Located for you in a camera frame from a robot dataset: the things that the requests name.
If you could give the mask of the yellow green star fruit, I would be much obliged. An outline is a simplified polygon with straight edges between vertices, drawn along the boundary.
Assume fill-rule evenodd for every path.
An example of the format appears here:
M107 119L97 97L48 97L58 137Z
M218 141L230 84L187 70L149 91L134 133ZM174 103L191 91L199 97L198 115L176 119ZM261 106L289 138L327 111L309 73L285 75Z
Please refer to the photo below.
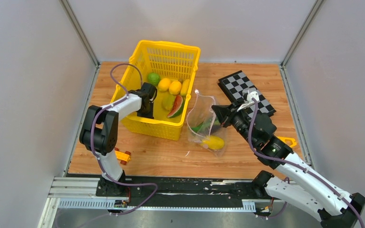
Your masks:
M171 111L173 109L175 99L176 99L175 95L167 94L162 99L162 108L166 111Z

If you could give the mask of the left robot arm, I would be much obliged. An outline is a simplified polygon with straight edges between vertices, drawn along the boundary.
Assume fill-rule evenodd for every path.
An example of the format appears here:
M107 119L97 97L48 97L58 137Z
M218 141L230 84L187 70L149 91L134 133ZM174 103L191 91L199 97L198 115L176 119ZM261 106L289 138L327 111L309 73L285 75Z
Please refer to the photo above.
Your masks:
M115 153L119 121L134 112L153 118L156 96L156 87L143 83L140 89L128 91L113 103L88 107L79 141L92 152L102 171L97 196L122 196L126 192L129 185L125 182L125 172Z

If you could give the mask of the purple eggplant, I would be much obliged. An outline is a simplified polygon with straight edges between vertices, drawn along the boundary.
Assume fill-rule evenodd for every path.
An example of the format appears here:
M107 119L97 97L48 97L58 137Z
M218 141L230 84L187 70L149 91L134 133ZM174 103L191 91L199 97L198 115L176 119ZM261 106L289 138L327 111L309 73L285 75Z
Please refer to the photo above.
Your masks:
M210 134L214 134L217 131L219 131L222 128L222 126L220 126L219 124L214 124L211 128L210 128Z

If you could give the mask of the clear zip top bag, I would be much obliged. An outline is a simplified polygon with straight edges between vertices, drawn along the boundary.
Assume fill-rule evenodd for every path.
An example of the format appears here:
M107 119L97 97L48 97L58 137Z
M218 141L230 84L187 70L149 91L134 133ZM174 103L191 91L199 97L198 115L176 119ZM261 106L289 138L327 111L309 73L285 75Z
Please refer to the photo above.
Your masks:
M201 94L198 89L194 92L195 104L186 116L188 141L221 157L226 150L227 133L212 109L219 102L214 96Z

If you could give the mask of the yellow mango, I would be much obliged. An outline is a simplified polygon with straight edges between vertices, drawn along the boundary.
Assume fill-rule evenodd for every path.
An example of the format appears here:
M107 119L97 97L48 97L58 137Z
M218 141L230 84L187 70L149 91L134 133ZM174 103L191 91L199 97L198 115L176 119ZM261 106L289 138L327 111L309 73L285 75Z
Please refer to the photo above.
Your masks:
M182 89L182 84L179 81L172 81L169 85L169 93L172 95L178 95Z

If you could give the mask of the yellow plastic basket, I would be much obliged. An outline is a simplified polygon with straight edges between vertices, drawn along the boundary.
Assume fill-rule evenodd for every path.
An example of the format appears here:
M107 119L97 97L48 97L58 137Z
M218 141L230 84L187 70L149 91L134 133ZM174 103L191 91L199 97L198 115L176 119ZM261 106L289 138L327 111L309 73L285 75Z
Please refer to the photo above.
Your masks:
M187 95L181 113L168 118L169 111L162 107L162 100L169 92L158 92L154 100L154 118L148 119L131 113L121 122L133 133L140 133L170 140L179 140L188 112L188 103L198 70L201 50L199 47L183 45L169 41L141 40L129 58L131 66L127 67L120 83L127 90L137 90L141 82L148 81L149 73L157 73L161 78L171 81L189 80Z

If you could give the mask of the green bean pod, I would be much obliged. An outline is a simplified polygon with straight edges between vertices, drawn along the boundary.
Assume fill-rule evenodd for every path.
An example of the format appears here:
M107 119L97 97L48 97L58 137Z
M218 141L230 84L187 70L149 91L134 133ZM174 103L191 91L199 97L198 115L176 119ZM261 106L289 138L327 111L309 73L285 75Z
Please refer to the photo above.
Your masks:
M214 125L214 124L219 124L220 125L220 122L215 119L214 122L211 121L211 119L209 119L208 121L205 121L205 122L202 122L200 123L198 126L195 126L195 127L192 127L191 129L197 133L198 131L205 131L205 130L210 130L210 128Z

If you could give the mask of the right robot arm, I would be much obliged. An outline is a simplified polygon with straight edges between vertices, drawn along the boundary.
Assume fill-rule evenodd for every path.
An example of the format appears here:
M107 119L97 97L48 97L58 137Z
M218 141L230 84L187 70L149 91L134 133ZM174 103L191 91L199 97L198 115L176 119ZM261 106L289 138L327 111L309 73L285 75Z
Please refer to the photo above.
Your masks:
M269 195L284 200L311 215L323 228L352 228L357 222L365 227L361 217L365 197L341 189L307 165L274 135L277 128L267 114L255 110L249 117L234 104L211 108L222 127L233 126L260 162L295 182L295 185L284 183L273 174L261 171L252 185L256 197L262 199Z

